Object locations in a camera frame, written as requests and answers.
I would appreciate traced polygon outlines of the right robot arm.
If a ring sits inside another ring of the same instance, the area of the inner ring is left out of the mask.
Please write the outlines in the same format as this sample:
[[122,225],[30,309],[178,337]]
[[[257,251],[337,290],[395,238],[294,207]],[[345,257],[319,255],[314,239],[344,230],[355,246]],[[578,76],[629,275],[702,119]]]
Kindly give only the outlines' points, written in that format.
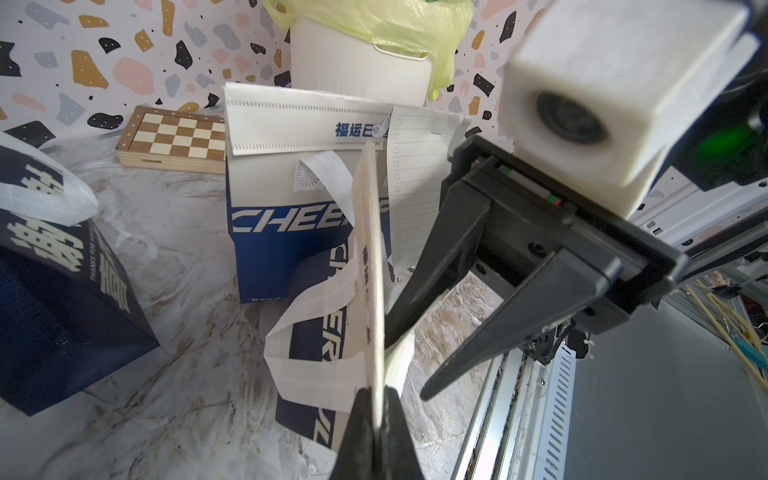
[[387,345],[476,272],[502,299],[423,386],[428,400],[522,349],[541,363],[574,330],[627,322],[682,280],[687,256],[630,222],[657,176],[702,190],[767,174],[763,1],[555,1],[505,66],[506,152],[456,148]]

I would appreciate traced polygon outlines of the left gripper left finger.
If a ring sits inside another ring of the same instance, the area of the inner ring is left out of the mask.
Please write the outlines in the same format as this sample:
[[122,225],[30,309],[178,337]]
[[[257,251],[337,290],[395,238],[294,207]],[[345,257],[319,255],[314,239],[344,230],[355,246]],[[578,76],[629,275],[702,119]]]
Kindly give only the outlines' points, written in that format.
[[373,478],[374,429],[369,389],[356,393],[330,480]]

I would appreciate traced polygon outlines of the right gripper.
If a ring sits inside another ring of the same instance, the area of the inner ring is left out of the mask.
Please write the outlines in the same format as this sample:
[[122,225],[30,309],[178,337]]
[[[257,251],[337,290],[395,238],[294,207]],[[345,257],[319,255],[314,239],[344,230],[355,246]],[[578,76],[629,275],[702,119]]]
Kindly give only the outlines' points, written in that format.
[[686,264],[684,253],[472,136],[454,151],[435,224],[386,315],[385,346],[470,268],[504,297],[426,381],[428,401],[568,318],[591,334],[615,328],[671,292]]

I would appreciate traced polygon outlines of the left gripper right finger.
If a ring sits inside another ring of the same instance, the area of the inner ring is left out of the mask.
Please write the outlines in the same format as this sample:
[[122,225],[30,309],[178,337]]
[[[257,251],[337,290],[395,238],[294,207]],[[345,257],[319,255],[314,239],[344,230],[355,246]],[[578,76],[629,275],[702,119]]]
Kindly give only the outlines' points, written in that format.
[[379,430],[378,478],[424,480],[398,392],[384,389],[384,411]]

